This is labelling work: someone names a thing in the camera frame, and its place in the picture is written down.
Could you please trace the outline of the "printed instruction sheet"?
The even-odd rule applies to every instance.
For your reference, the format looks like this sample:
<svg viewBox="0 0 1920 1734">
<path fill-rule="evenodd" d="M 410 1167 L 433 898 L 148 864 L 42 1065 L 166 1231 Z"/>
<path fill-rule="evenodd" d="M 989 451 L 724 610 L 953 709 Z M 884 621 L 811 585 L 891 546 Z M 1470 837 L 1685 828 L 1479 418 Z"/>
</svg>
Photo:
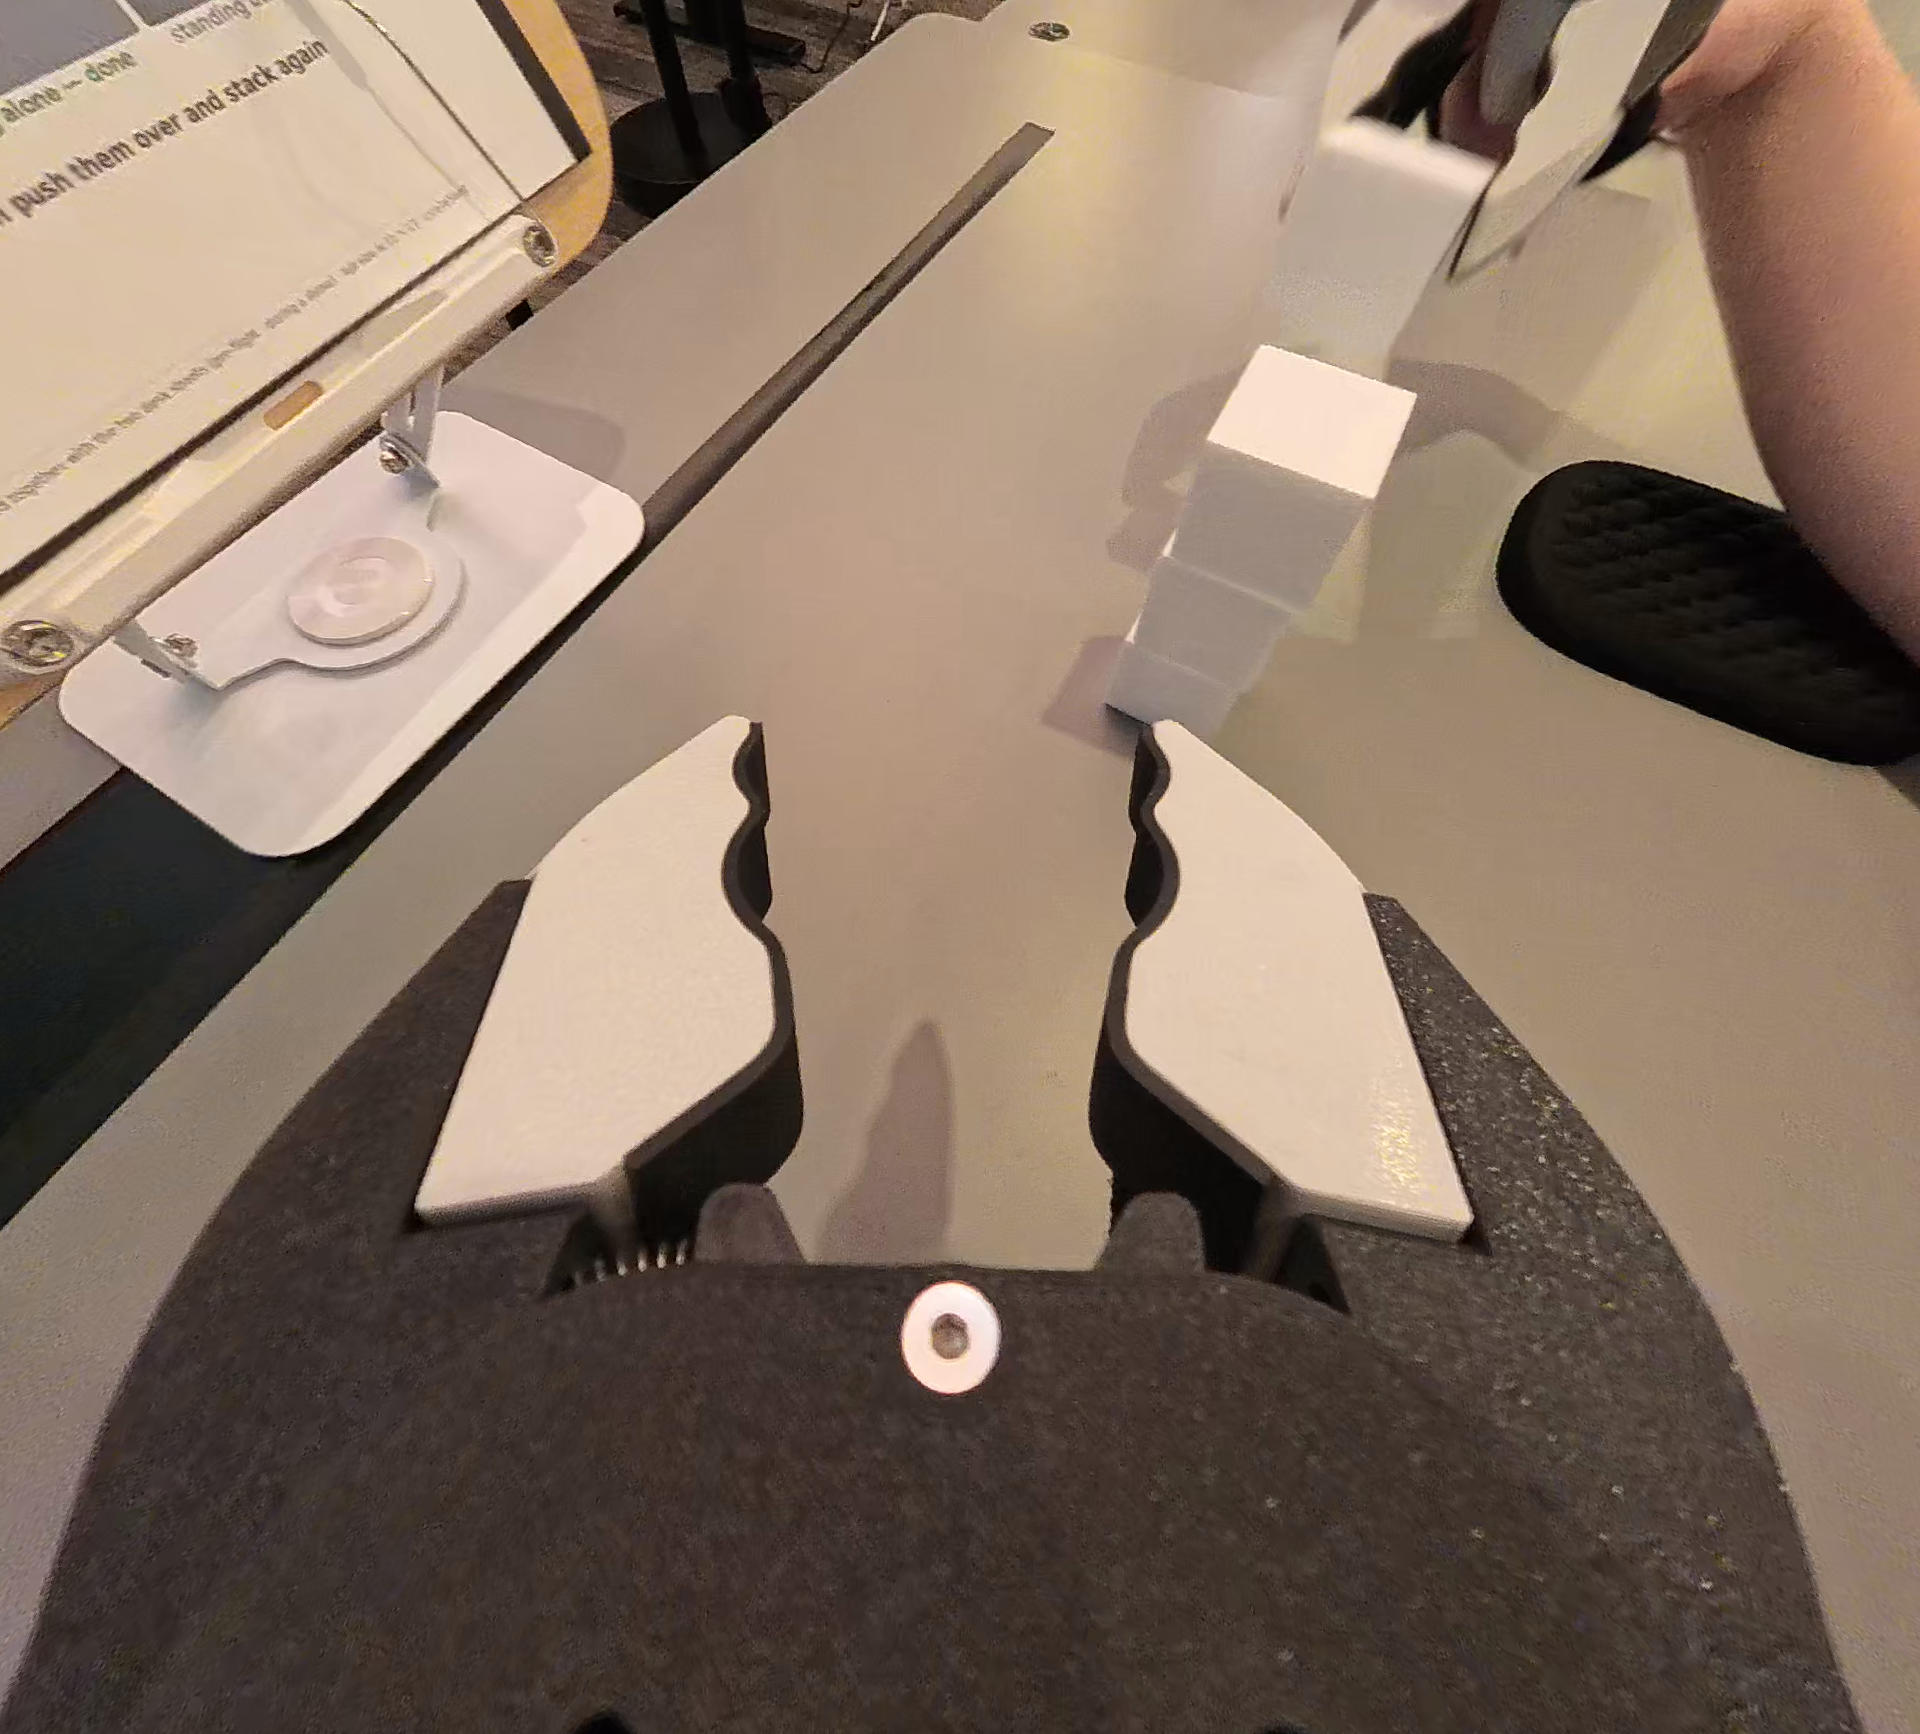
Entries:
<svg viewBox="0 0 1920 1734">
<path fill-rule="evenodd" d="M 0 48 L 2 573 L 591 155 L 509 0 L 2 0 Z"/>
</svg>

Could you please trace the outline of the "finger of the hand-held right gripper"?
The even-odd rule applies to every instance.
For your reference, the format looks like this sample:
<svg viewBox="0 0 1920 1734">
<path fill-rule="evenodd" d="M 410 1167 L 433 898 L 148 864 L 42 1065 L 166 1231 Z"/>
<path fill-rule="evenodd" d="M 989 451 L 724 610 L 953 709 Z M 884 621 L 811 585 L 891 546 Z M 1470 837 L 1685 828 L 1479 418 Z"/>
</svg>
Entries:
<svg viewBox="0 0 1920 1734">
<path fill-rule="evenodd" d="M 1473 0 L 1367 0 L 1333 41 L 1333 118 L 1431 127 L 1465 65 Z"/>
<path fill-rule="evenodd" d="M 1492 0 L 1450 89 L 1450 140 L 1492 172 L 1450 263 L 1470 279 L 1599 160 L 1675 0 Z"/>
</svg>

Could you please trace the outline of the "person's right forearm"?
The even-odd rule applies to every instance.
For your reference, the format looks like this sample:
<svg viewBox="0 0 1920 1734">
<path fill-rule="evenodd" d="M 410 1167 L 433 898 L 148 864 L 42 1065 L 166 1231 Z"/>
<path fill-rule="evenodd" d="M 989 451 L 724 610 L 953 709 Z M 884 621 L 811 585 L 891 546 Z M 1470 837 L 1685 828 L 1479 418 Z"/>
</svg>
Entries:
<svg viewBox="0 0 1920 1734">
<path fill-rule="evenodd" d="M 1920 656 L 1920 98 L 1865 0 L 1722 0 L 1661 89 L 1770 486 Z"/>
</svg>

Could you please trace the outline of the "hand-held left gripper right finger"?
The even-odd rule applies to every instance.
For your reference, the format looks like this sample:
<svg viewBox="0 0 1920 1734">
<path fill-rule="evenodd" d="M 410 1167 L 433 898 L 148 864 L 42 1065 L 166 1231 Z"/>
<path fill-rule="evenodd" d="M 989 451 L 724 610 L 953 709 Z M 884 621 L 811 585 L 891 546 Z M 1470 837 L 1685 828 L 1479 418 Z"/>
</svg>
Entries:
<svg viewBox="0 0 1920 1734">
<path fill-rule="evenodd" d="M 1141 728 L 1124 808 L 1093 1051 L 1111 1226 L 1170 1194 L 1226 1274 L 1277 1274 L 1307 1226 L 1465 1248 L 1470 1186 L 1341 854 L 1170 718 Z"/>
</svg>

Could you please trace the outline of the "black mesh wrist rest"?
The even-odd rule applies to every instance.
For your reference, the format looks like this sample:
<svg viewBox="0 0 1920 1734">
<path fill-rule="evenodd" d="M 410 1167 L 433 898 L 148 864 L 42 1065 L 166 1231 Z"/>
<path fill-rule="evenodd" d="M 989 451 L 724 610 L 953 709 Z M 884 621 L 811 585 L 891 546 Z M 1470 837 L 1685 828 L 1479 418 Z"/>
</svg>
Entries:
<svg viewBox="0 0 1920 1734">
<path fill-rule="evenodd" d="M 1560 658 L 1833 766 L 1920 752 L 1920 670 L 1783 510 L 1632 462 L 1545 474 L 1492 589 Z"/>
</svg>

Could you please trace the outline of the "white document stand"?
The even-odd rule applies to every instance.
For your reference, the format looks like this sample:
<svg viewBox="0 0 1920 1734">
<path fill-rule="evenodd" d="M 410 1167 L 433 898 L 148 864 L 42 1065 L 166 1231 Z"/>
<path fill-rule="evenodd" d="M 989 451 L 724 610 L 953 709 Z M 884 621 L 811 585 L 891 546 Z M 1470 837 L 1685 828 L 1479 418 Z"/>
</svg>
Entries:
<svg viewBox="0 0 1920 1734">
<path fill-rule="evenodd" d="M 610 130 L 557 0 L 509 0 L 591 155 L 2 573 L 2 717 L 67 731 L 244 854 L 305 854 L 634 562 L 644 507 L 460 412 L 451 364 L 610 207 Z"/>
</svg>

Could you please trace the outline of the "black floor stand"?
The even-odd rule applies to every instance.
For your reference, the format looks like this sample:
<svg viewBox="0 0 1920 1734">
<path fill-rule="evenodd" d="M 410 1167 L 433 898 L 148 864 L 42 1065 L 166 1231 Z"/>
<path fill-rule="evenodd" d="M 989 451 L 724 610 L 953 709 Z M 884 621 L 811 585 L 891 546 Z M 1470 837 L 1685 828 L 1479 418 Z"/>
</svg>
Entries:
<svg viewBox="0 0 1920 1734">
<path fill-rule="evenodd" d="M 634 6 L 660 93 L 610 118 L 610 174 L 634 211 L 660 215 L 760 140 L 770 110 L 754 65 L 744 0 L 709 0 L 724 55 L 715 89 L 689 87 L 668 0 Z"/>
</svg>

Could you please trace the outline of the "white foam cube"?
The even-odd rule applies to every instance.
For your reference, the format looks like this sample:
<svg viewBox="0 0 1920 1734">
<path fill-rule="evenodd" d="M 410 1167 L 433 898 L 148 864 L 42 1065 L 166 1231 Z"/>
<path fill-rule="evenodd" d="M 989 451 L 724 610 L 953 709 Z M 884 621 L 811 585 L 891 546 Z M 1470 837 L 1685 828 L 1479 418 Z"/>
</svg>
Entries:
<svg viewBox="0 0 1920 1734">
<path fill-rule="evenodd" d="M 1385 376 L 1497 163 L 1379 118 L 1328 127 L 1286 199 L 1265 345 Z"/>
<path fill-rule="evenodd" d="M 1226 712 L 1237 709 L 1240 693 L 1214 683 L 1202 670 L 1170 663 L 1133 638 L 1117 644 L 1115 674 L 1105 688 L 1105 709 L 1117 717 L 1151 725 L 1177 725 L 1198 741 L 1213 741 Z"/>
<path fill-rule="evenodd" d="M 1262 348 L 1206 428 L 1165 562 L 1300 610 L 1370 515 L 1418 398 Z"/>
<path fill-rule="evenodd" d="M 1288 605 L 1165 551 L 1146 573 L 1146 599 L 1124 638 L 1170 667 L 1246 693 L 1288 621 Z"/>
</svg>

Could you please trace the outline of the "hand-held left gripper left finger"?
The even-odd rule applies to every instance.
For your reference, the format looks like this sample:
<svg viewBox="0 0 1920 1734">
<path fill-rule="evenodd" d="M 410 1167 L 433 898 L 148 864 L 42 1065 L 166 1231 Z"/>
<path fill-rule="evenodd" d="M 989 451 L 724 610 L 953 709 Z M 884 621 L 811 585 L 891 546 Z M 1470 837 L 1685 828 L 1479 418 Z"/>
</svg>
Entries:
<svg viewBox="0 0 1920 1734">
<path fill-rule="evenodd" d="M 802 1134 L 770 928 L 760 725 L 724 717 L 536 864 L 444 1121 L 425 1226 L 571 1215 L 592 1258 L 689 1258 L 704 1203 Z"/>
</svg>

